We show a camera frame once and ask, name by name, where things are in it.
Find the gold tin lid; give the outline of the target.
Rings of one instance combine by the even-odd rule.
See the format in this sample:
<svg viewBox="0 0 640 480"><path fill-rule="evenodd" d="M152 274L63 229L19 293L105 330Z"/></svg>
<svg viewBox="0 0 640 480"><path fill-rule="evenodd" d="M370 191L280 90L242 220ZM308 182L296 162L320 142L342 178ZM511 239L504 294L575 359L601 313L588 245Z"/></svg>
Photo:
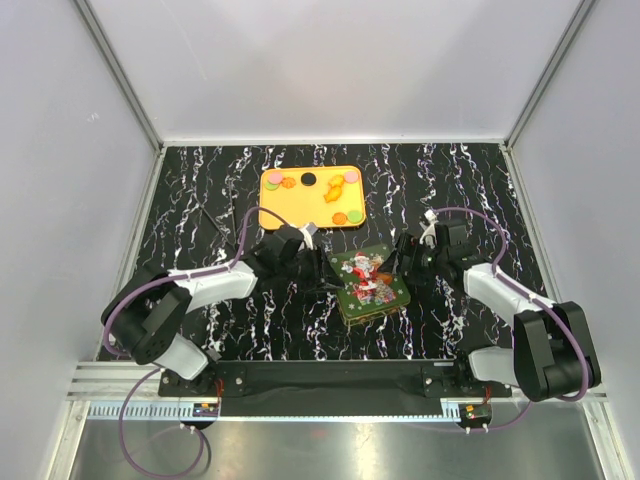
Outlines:
<svg viewBox="0 0 640 480"><path fill-rule="evenodd" d="M390 253L388 245L378 244L329 256L332 269L344 283L336 296L347 327L390 315L410 303L404 280L380 271Z"/></svg>

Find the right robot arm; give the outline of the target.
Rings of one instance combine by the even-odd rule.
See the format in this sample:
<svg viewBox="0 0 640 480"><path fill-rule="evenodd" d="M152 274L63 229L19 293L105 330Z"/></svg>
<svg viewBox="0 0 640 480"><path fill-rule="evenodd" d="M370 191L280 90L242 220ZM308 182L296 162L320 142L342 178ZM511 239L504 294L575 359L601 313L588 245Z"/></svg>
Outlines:
<svg viewBox="0 0 640 480"><path fill-rule="evenodd" d="M527 399L578 401L602 382L584 310L554 302L504 274L474 250L459 221L434 222L422 236L400 235L381 271L425 288L436 279L489 308L511 328L512 345L456 357L454 384L476 396L490 382L516 387Z"/></svg>

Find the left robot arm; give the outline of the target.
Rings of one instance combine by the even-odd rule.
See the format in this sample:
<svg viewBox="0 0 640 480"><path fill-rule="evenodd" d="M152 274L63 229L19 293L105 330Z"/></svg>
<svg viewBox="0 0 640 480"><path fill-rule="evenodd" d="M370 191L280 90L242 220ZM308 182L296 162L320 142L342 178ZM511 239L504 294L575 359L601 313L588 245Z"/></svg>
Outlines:
<svg viewBox="0 0 640 480"><path fill-rule="evenodd" d="M114 355L137 364L154 364L181 377L196 396L215 386L212 356L180 330L187 314L205 306L244 299L295 283L306 293L335 292L344 282L324 250L313 244L315 227L281 226L231 261L205 268L163 271L144 269L115 296L102 313Z"/></svg>

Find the orange swirl cookie right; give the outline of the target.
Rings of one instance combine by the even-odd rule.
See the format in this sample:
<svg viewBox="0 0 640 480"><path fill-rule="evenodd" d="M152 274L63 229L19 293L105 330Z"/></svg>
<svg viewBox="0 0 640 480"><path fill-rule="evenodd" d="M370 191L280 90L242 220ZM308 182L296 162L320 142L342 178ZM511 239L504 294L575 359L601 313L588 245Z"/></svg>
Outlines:
<svg viewBox="0 0 640 480"><path fill-rule="evenodd" d="M332 221L336 225L343 225L347 221L347 216L342 212L338 212L338 213L333 215Z"/></svg>

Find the orange swirl cookie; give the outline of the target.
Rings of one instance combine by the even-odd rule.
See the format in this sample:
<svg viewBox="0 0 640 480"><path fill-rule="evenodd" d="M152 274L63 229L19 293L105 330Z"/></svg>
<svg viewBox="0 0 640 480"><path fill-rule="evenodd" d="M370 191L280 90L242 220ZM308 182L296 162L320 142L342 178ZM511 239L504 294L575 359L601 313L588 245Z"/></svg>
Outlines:
<svg viewBox="0 0 640 480"><path fill-rule="evenodd" d="M342 212L338 212L338 213L333 215L332 221L336 225L343 225L347 221L347 216Z"/></svg>
<svg viewBox="0 0 640 480"><path fill-rule="evenodd" d="M294 178L286 177L282 180L281 186L285 189L292 189L296 186L296 181Z"/></svg>

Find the green round cookie right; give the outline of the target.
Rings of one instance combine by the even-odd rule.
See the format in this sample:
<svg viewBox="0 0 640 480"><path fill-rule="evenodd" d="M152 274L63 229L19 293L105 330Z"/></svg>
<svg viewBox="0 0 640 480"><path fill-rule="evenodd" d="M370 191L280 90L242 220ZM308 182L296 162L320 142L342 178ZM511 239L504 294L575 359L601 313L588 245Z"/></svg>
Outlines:
<svg viewBox="0 0 640 480"><path fill-rule="evenodd" d="M352 210L347 214L347 218L352 224L358 224L362 221L363 214L361 211Z"/></svg>

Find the yellow plastic tray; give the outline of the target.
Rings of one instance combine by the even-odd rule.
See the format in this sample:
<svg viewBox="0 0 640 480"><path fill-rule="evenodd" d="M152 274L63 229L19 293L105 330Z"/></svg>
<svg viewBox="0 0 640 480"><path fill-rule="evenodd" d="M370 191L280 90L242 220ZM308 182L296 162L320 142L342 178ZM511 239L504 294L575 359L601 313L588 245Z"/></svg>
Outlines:
<svg viewBox="0 0 640 480"><path fill-rule="evenodd" d="M279 171L286 177L294 178L296 186L285 189L279 183L274 191L265 188L269 174ZM323 196L329 190L329 180L335 175L342 175L348 171L356 171L359 179L355 183L344 182L342 196L335 202L326 203ZM311 172L316 176L316 183L305 186L301 183L301 176ZM259 224L265 230L276 230L284 222L291 225L303 226L313 222L318 228L356 228L366 221L366 203L364 181L361 170L353 165L346 166L315 166L315 167L291 167L269 169L265 171L260 180ZM346 216L352 210L361 211L363 219L358 224L352 224L348 218L345 224L336 225L332 221L334 214L344 213Z"/></svg>

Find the lower fish shaped cookie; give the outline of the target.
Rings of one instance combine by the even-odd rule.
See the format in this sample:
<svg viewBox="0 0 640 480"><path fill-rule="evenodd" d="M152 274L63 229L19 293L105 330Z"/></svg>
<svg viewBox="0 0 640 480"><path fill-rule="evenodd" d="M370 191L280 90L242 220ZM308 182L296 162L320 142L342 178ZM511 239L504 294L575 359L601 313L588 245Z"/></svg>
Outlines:
<svg viewBox="0 0 640 480"><path fill-rule="evenodd" d="M328 192L323 196L326 203L337 201L343 193L342 186L339 184L330 185Z"/></svg>

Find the fish shaped cookie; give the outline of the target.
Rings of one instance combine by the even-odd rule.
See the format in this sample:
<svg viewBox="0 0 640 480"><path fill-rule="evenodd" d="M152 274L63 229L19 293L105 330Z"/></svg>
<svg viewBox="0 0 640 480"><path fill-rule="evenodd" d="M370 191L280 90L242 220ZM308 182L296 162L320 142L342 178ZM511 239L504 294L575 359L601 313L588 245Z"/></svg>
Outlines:
<svg viewBox="0 0 640 480"><path fill-rule="evenodd" d="M337 201L343 193L342 186L339 184L330 185L328 192L323 196L326 203Z"/></svg>
<svg viewBox="0 0 640 480"><path fill-rule="evenodd" d="M335 175L329 180L329 185L331 187L341 187L344 184L345 180L342 175Z"/></svg>

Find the pink round cookie right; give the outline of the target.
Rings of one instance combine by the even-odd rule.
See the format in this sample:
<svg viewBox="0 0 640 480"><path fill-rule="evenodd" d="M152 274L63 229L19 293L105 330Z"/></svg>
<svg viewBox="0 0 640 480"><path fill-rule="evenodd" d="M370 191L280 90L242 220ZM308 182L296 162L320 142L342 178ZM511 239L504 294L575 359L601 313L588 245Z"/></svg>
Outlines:
<svg viewBox="0 0 640 480"><path fill-rule="evenodd" d="M348 183L355 183L359 179L359 174L356 171L348 171L344 174L344 179Z"/></svg>

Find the upper fish shaped cookie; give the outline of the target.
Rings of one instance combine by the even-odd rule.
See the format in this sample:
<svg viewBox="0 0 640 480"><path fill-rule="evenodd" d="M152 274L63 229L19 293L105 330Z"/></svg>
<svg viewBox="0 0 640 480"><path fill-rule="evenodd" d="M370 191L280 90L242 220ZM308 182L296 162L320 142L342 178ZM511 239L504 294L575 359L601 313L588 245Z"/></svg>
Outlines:
<svg viewBox="0 0 640 480"><path fill-rule="evenodd" d="M342 175L335 175L329 180L329 185L331 187L341 187L344 184L345 180Z"/></svg>

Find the black sandwich cookie on tray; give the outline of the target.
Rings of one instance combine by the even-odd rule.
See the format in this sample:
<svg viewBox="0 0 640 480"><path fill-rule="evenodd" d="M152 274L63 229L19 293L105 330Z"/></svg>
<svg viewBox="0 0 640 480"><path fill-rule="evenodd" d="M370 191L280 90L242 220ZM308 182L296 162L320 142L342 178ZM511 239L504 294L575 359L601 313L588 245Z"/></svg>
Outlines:
<svg viewBox="0 0 640 480"><path fill-rule="evenodd" d="M301 183L305 186L312 186L316 181L316 176L311 172L306 172L301 176Z"/></svg>

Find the orange swirl cookie left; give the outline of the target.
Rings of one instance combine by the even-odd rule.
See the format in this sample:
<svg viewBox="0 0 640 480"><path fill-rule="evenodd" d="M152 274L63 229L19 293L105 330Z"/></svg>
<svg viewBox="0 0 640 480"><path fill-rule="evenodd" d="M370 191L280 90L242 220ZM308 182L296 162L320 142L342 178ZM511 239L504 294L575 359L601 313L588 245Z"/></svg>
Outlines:
<svg viewBox="0 0 640 480"><path fill-rule="evenodd" d="M281 186L285 189L292 189L296 186L296 181L294 178L286 177L282 180Z"/></svg>

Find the right electronics board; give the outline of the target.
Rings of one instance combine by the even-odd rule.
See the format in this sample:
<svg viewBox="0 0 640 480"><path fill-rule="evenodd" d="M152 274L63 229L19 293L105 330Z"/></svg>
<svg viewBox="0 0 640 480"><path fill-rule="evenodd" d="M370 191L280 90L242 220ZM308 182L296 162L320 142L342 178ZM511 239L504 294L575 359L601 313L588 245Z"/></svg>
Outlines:
<svg viewBox="0 0 640 480"><path fill-rule="evenodd" d="M489 403L467 404L462 410L465 421L489 423L492 418L492 407Z"/></svg>

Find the left electronics board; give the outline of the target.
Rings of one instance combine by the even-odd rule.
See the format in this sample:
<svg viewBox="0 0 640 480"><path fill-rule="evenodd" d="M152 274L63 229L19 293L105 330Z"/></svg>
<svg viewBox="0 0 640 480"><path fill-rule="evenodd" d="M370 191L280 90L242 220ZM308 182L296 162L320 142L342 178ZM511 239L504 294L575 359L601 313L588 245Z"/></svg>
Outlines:
<svg viewBox="0 0 640 480"><path fill-rule="evenodd" d="M192 415L196 418L217 418L220 415L219 402L195 402Z"/></svg>

